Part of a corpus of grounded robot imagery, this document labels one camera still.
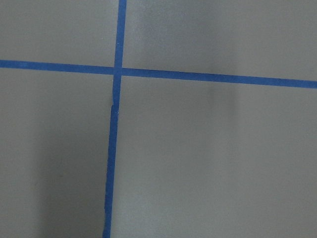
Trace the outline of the blue tape line crosswise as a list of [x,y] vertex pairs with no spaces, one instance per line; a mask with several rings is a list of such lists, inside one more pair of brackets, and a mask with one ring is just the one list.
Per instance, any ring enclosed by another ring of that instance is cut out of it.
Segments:
[[[92,66],[92,65],[3,60],[3,59],[0,61],[0,66],[1,68],[58,71],[58,72],[76,72],[76,73],[104,74],[104,75],[113,75],[115,73],[115,68],[108,67],[108,66]],[[317,88],[317,83],[315,81],[310,81],[310,80],[237,76],[237,75],[165,71],[165,70],[152,70],[152,69],[135,69],[135,68],[122,68],[119,70],[119,72],[123,76],[134,76],[134,77],[224,82],[224,83],[253,84],[253,85],[310,88],[310,89]]]

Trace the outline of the blue tape line lengthwise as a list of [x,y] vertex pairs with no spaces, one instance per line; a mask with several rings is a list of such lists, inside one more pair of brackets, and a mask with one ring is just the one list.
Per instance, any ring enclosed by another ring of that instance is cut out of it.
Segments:
[[122,77],[122,64],[123,64],[126,8],[127,8],[127,1],[120,0],[118,3],[115,57],[114,57],[113,82],[112,82],[112,106],[111,106],[109,138],[108,138],[108,158],[107,158],[106,187],[105,187],[105,223],[104,223],[104,229],[102,234],[102,237],[104,238],[109,238],[111,235],[114,171],[115,171],[118,116],[119,116],[121,77]]

